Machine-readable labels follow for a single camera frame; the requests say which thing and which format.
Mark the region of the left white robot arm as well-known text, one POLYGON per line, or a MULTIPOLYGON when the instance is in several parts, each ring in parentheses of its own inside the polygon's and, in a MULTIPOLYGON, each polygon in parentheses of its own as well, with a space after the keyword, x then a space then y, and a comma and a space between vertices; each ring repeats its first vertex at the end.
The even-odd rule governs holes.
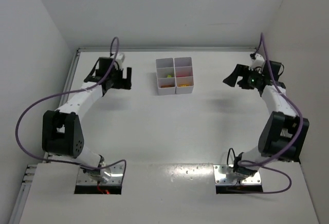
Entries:
POLYGON ((124 59, 123 53, 98 58, 83 81, 82 91, 57 110, 49 110, 43 115, 43 151, 72 159, 84 173, 99 181, 104 181, 110 172, 104 169, 104 158, 85 145, 81 120, 109 89, 131 89, 132 68, 123 68, 124 59))

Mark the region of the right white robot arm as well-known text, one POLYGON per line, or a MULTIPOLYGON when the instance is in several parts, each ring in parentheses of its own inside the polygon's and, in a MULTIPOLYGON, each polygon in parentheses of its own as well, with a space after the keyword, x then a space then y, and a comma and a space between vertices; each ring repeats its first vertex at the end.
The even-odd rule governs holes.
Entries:
POLYGON ((279 80, 283 68, 281 63, 273 61, 256 67, 238 64, 223 80, 230 87, 256 89, 269 111, 258 145, 234 159, 233 172, 244 178, 253 176, 261 166, 272 161, 299 160, 309 120, 301 119, 286 100, 286 86, 279 80))

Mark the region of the red lego brick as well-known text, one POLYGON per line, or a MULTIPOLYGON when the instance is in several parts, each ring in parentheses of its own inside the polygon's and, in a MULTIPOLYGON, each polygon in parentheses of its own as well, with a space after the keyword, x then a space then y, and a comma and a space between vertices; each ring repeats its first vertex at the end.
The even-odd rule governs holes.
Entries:
POLYGON ((183 77, 192 77, 193 74, 191 73, 180 73, 177 75, 177 78, 183 78, 183 77))

